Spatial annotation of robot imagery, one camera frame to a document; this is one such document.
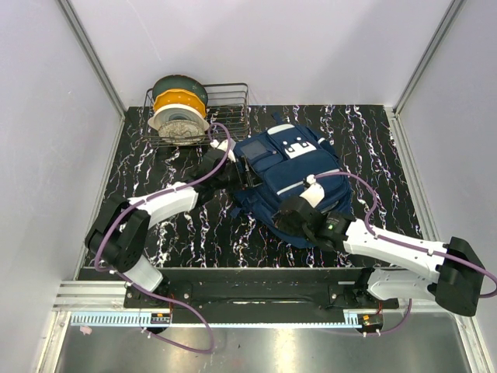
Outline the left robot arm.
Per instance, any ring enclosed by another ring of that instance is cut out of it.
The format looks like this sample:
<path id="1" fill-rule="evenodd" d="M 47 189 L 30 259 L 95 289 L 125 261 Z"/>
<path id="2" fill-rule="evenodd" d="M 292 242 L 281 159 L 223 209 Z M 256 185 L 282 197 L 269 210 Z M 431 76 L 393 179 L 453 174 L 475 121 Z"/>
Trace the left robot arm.
<path id="1" fill-rule="evenodd" d="M 262 179 L 245 156 L 228 158 L 222 150 L 210 150 L 199 165 L 182 179 L 157 192 L 105 201 L 89 233 L 85 246 L 99 272 L 113 271 L 141 288 L 141 299 L 152 308 L 168 297 L 165 278 L 144 255 L 148 231 L 157 224 L 189 212 L 213 198 L 218 190 L 238 192 L 256 187 Z"/>

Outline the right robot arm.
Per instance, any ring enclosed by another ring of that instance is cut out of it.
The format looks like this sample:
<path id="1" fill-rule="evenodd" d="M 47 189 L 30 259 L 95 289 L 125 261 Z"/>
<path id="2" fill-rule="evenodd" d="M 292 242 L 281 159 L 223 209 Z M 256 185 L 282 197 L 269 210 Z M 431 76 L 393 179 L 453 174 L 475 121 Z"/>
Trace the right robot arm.
<path id="1" fill-rule="evenodd" d="M 354 302 L 369 308 L 379 300 L 410 298 L 435 302 L 457 315 L 475 315 L 485 268 L 471 245 L 453 237 L 449 242 L 414 239 L 338 211 L 320 212 L 303 197 L 290 197 L 273 220 L 276 228 L 308 239 L 319 249 L 340 250 L 392 264 L 372 270 L 352 292 Z"/>

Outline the white plate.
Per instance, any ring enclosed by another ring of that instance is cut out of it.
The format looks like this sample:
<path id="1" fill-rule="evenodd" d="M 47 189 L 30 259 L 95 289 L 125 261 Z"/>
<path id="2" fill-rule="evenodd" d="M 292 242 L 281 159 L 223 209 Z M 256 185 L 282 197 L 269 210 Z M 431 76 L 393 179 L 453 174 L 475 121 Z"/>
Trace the white plate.
<path id="1" fill-rule="evenodd" d="M 199 124 L 204 131 L 209 127 L 198 110 L 183 104 L 169 104 L 161 107 L 148 119 L 148 126 L 158 131 L 163 124 L 171 120 L 188 120 Z"/>

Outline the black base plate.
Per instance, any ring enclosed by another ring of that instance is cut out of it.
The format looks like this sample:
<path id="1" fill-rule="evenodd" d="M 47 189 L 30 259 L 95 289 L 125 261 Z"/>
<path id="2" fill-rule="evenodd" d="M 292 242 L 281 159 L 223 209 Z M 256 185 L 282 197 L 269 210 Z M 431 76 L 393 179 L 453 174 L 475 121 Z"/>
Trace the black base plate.
<path id="1" fill-rule="evenodd" d="M 368 269 L 338 268 L 168 268 L 162 296 L 177 301 L 172 323 L 197 323 L 195 308 L 211 327 L 234 325 L 330 324 L 344 312 L 397 310 L 396 298 L 378 301 L 366 292 Z"/>

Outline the dark green plate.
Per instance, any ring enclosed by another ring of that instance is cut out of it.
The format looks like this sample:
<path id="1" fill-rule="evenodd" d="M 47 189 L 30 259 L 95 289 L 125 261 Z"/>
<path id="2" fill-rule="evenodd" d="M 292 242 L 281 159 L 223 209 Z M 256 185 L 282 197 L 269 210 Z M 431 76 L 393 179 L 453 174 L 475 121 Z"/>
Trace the dark green plate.
<path id="1" fill-rule="evenodd" d="M 160 94 L 170 89 L 186 90 L 195 94 L 204 105 L 208 104 L 208 95 L 204 86 L 186 75 L 166 75 L 160 78 L 152 88 L 152 98 L 157 99 Z"/>

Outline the yellow plate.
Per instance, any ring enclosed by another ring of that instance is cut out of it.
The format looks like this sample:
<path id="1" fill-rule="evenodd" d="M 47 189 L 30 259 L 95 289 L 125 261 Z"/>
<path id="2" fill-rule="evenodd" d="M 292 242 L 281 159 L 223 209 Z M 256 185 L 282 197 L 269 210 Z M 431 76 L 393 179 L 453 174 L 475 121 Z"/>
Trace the yellow plate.
<path id="1" fill-rule="evenodd" d="M 206 104 L 198 95 L 185 89 L 168 89 L 160 93 L 154 101 L 153 109 L 156 112 L 164 106 L 181 104 L 195 109 L 202 117 L 207 115 Z"/>

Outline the grey speckled plate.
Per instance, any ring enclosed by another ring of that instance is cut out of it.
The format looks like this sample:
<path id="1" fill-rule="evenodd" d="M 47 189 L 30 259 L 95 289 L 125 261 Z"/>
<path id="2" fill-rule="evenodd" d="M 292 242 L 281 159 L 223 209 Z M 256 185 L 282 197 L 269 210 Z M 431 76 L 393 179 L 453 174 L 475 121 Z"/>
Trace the grey speckled plate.
<path id="1" fill-rule="evenodd" d="M 167 144 L 194 145 L 204 138 L 205 129 L 191 120 L 170 120 L 160 126 L 158 135 Z"/>

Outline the navy blue student backpack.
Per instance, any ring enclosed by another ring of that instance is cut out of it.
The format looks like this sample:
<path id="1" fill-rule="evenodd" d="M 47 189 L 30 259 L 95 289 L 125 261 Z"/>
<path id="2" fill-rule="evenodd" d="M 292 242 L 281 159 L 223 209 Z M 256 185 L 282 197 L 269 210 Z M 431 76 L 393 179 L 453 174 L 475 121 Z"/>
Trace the navy blue student backpack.
<path id="1" fill-rule="evenodd" d="M 315 207 L 320 212 L 351 213 L 352 189 L 333 146 L 317 131 L 300 124 L 278 124 L 235 145 L 236 158 L 246 156 L 262 184 L 232 194 L 240 210 L 251 214 L 284 242 L 307 249 L 317 247 L 299 236 L 278 230 L 273 216 L 287 198 L 304 191 L 304 179 L 315 175 L 325 198 Z"/>

